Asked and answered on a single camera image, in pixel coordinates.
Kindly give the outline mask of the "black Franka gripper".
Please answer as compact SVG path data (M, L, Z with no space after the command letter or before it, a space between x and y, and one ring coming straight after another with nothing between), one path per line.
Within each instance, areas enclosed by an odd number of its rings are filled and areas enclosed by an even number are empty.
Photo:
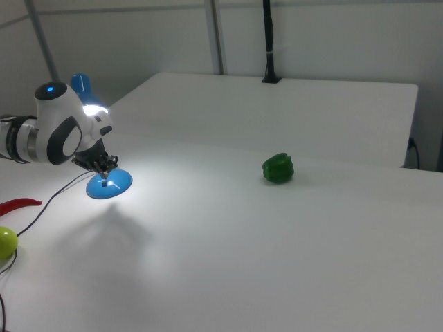
M99 139L91 148L76 152L71 162L86 170L96 172L101 179L107 179L107 170L117 168L118 157L109 155L102 139Z

